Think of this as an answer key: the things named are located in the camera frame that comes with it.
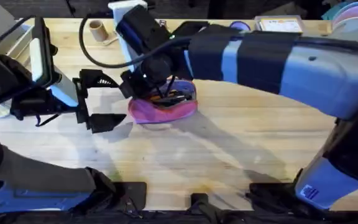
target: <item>black cable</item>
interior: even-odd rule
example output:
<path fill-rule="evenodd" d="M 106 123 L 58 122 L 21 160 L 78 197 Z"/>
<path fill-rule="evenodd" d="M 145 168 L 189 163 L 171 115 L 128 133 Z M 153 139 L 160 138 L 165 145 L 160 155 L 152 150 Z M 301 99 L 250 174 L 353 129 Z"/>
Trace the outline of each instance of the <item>black cable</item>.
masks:
<path fill-rule="evenodd" d="M 175 79 L 176 79 L 176 77 L 172 76 L 171 81 L 168 84 L 167 90 L 165 91 L 165 97 L 167 97 L 169 94 L 169 91 L 171 91 L 171 88 L 172 88 L 172 85 L 173 85 L 173 82 L 175 81 Z"/>
<path fill-rule="evenodd" d="M 65 0 L 66 2 L 66 6 L 68 8 L 68 11 L 70 12 L 70 15 L 72 16 L 72 18 L 75 17 L 74 13 L 75 13 L 75 9 L 74 7 L 70 4 L 69 0 Z"/>
<path fill-rule="evenodd" d="M 9 34 L 11 34 L 13 31 L 15 31 L 19 26 L 21 26 L 25 21 L 28 21 L 29 19 L 35 18 L 35 16 L 27 16 L 20 21 L 16 22 L 14 26 L 12 26 L 9 30 L 7 30 L 5 33 L 0 35 L 0 41 L 5 39 Z"/>
<path fill-rule="evenodd" d="M 80 41 L 80 47 L 82 52 L 84 53 L 85 57 L 91 61 L 92 63 L 94 63 L 97 66 L 103 67 L 103 68 L 124 68 L 126 66 L 130 66 L 130 65 L 134 65 L 137 64 L 157 53 L 160 53 L 161 51 L 172 47 L 172 46 L 176 46 L 176 45 L 185 45 L 190 43 L 191 37 L 176 37 L 172 40 L 169 40 L 167 42 L 165 42 L 164 44 L 158 46 L 157 48 L 153 49 L 152 51 L 148 52 L 147 54 L 144 54 L 140 57 L 135 58 L 134 60 L 130 61 L 130 62 L 126 62 L 126 63 L 121 63 L 121 64 L 116 64 L 116 65 L 109 65 L 109 64 L 105 64 L 105 63 L 101 63 L 97 60 L 95 60 L 86 50 L 85 48 L 85 44 L 84 44 L 84 26 L 86 21 L 90 18 L 90 15 L 87 15 L 80 24 L 80 29 L 78 31 L 78 39 Z"/>
<path fill-rule="evenodd" d="M 56 119 L 59 116 L 60 116 L 60 114 L 55 114 L 41 123 L 41 117 L 39 115 L 35 115 L 35 118 L 37 118 L 37 124 L 35 125 L 35 127 L 37 127 L 37 128 L 42 127 L 42 126 L 46 125 L 47 123 L 51 122 L 52 120 Z"/>

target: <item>black clamp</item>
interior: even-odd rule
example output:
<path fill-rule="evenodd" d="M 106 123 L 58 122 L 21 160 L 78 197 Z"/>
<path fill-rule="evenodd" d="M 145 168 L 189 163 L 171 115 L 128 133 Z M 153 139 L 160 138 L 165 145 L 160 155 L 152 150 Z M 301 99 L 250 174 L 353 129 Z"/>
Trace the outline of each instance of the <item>black clamp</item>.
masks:
<path fill-rule="evenodd" d="M 112 131 L 126 117 L 126 114 L 92 114 L 89 116 L 85 99 L 89 88 L 119 88 L 119 85 L 102 70 L 82 69 L 79 78 L 73 78 L 78 106 L 75 111 L 78 124 L 85 123 L 92 133 Z"/>

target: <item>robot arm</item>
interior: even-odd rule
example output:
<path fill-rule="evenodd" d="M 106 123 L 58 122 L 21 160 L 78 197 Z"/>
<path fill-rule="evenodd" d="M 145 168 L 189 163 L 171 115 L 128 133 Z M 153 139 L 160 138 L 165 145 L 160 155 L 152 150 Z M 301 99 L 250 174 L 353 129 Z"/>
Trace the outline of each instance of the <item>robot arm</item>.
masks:
<path fill-rule="evenodd" d="M 358 189 L 358 32 L 332 37 L 244 34 L 228 27 L 190 22 L 166 34 L 151 16 L 144 16 L 145 12 L 137 6 L 117 25 L 132 49 L 150 56 L 133 72 L 122 74 L 124 83 L 120 88 L 127 97 L 142 98 L 172 74 L 249 86 L 338 118 L 324 147 L 294 183 L 251 184 L 247 196 L 254 205 L 273 211 L 281 206 L 281 212 L 316 218 Z M 136 20 L 139 14 L 143 15 L 142 21 Z M 182 36 L 190 36 L 190 40 L 177 46 L 175 38 L 180 41 Z M 173 44 L 165 50 L 154 50 L 147 40 Z M 160 69 L 144 69 L 155 63 L 161 65 L 157 67 Z"/>
<path fill-rule="evenodd" d="M 202 32 L 191 40 L 186 54 L 194 78 L 232 82 L 286 96 L 338 118 L 321 152 L 294 183 L 286 187 L 252 184 L 248 196 L 255 199 L 268 191 L 272 197 L 264 199 L 268 201 L 265 206 L 287 203 L 285 209 L 313 217 L 318 216 L 318 210 L 329 209 L 357 190 L 358 42 L 346 39 L 358 40 L 358 33 L 330 39 L 263 32 L 242 37 Z M 274 195 L 280 190 L 285 196 L 278 201 Z M 305 206 L 294 206 L 299 204 L 297 199 Z"/>

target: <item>blue stripe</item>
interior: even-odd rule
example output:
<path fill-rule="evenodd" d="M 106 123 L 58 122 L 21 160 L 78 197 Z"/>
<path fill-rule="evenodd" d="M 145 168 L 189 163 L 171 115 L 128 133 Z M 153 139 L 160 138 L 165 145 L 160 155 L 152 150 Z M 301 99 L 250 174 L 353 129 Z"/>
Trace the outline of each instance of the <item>blue stripe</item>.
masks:
<path fill-rule="evenodd" d="M 237 83 L 237 51 L 242 40 L 230 41 L 223 51 L 222 73 L 223 81 Z"/>

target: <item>purple object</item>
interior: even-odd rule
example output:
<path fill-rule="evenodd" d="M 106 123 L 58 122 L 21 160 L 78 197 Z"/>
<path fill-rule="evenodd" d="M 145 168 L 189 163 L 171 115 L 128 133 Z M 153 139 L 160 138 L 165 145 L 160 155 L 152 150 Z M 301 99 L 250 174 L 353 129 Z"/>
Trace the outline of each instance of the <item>purple object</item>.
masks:
<path fill-rule="evenodd" d="M 232 28 L 236 28 L 239 30 L 251 30 L 251 28 L 248 26 L 248 24 L 246 24 L 245 22 L 241 22 L 241 21 L 234 21 L 230 24 L 230 27 Z"/>

